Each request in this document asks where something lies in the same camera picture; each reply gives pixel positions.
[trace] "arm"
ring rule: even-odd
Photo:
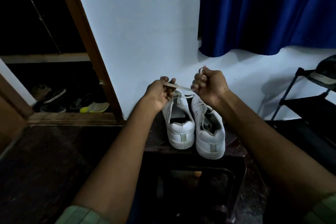
[[[204,67],[191,88],[234,129],[273,187],[300,214],[336,192],[336,177],[267,125],[226,84],[221,71]]]
[[[167,81],[168,77],[161,77],[148,86],[121,132],[75,196],[73,205],[93,209],[113,224],[127,221],[149,129],[172,96],[172,90],[164,86]]]

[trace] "white sneaker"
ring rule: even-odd
[[[225,130],[221,116],[198,95],[191,102],[196,124],[196,149],[208,159],[219,159],[225,152]]]
[[[178,150],[190,148],[195,141],[195,122],[186,99],[191,97],[185,97],[180,91],[175,90],[174,97],[166,103],[162,110],[166,120],[169,142]]]

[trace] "blue curtain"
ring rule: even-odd
[[[336,0],[201,0],[206,56],[239,48],[274,55],[288,45],[336,48]]]

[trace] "dark floor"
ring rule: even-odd
[[[81,126],[34,126],[26,129],[0,161],[1,222],[54,223],[120,129]],[[239,159],[239,156],[233,156],[237,149],[240,146],[233,143],[227,147],[229,162]],[[208,160],[191,154],[201,165],[207,165]],[[145,152],[144,160],[153,156],[152,152]],[[231,219],[235,223],[262,223],[268,191],[250,157],[245,156],[244,160],[246,175]]]

